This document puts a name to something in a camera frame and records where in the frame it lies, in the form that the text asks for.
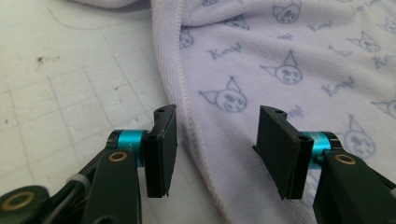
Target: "printed fabric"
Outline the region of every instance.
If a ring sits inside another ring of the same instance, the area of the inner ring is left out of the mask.
[[[396,182],[396,1],[153,0],[163,86],[231,223],[316,223],[320,171],[282,201],[256,143],[260,105],[335,133]]]

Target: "teal metal ring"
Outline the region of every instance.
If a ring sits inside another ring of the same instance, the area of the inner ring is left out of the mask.
[[[125,148],[134,152],[137,167],[143,167],[140,157],[142,135],[143,130],[122,130],[119,136],[119,142],[117,143],[117,148]]]
[[[320,169],[320,166],[314,163],[314,159],[320,156],[323,150],[331,150],[332,145],[330,144],[329,138],[324,133],[320,132],[302,132],[304,135],[314,139],[314,146],[312,147],[311,161],[309,162],[309,169]]]

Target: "cutting mat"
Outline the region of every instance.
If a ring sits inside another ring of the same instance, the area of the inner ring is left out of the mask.
[[[108,10],[65,0],[0,1],[0,195],[55,193],[116,129],[146,129],[167,100],[147,2]],[[179,134],[170,197],[144,223],[224,223]]]

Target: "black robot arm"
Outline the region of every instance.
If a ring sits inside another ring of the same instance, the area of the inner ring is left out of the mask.
[[[396,186],[346,152],[328,132],[299,132],[279,109],[261,106],[256,146],[282,199],[302,199],[309,168],[321,168],[319,224],[396,223]]]
[[[141,223],[137,167],[145,167],[147,193],[169,193],[177,153],[176,106],[154,111],[152,130],[116,130],[106,147],[52,197],[27,186],[0,197],[0,223]]]

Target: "cat face drawing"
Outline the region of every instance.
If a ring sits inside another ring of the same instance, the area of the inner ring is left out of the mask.
[[[348,39],[348,40],[353,44],[355,44],[356,46],[359,46],[368,52],[378,52],[381,50],[379,44],[363,31],[361,32],[360,39]]]
[[[273,14],[276,20],[283,24],[293,23],[300,16],[301,0],[293,0],[285,7],[273,6]]]
[[[241,30],[248,30],[249,27],[246,24],[243,15],[239,15],[237,17],[234,17],[230,20],[227,20],[224,22],[225,25],[228,25],[233,28],[241,29]]]
[[[303,74],[297,67],[297,62],[293,57],[293,51],[289,52],[288,57],[279,67],[263,66],[261,68],[274,77],[277,77],[286,85],[293,85],[303,80]]]
[[[203,0],[202,5],[204,7],[207,7],[207,6],[212,6],[213,4],[216,4],[217,2],[218,2],[218,0]]]
[[[381,29],[390,32],[391,34],[396,35],[396,22],[390,21],[388,18],[385,18],[386,24],[378,24],[377,26]]]
[[[375,154],[375,143],[353,116],[349,117],[349,131],[344,138],[346,149],[361,159],[367,159]]]
[[[227,84],[227,88],[222,91],[199,91],[205,99],[218,109],[229,112],[238,113],[244,110],[248,105],[248,100],[239,89],[233,77]]]
[[[396,119],[396,94],[394,100],[387,102],[372,102],[372,104],[376,105],[384,113]]]
[[[194,43],[194,39],[190,35],[190,30],[186,26],[180,28],[179,48],[185,49]]]

